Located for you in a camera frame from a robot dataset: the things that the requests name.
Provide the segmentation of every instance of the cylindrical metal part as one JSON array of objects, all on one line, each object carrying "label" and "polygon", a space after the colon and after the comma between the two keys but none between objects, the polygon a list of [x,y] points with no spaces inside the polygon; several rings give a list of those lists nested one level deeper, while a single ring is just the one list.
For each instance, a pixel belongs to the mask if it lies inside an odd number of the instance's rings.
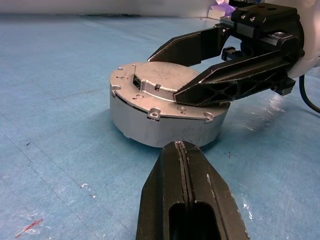
[{"label": "cylindrical metal part", "polygon": [[199,147],[220,131],[230,103],[209,107],[181,105],[173,93],[199,73],[168,62],[128,64],[110,78],[110,110],[123,134],[140,143],[162,148],[173,141]]}]

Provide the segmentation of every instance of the blue work surface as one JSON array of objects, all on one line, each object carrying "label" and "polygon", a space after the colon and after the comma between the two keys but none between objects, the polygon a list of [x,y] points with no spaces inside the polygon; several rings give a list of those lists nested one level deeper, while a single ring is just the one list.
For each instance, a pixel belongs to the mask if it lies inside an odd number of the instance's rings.
[{"label": "blue work surface", "polygon": [[[0,16],[1,240],[135,239],[141,190],[160,149],[113,125],[109,75],[214,23]],[[320,105],[319,72],[306,81]],[[202,148],[229,184],[251,239],[320,239],[319,126],[298,86],[286,97],[267,90],[233,102],[217,140]]]}]

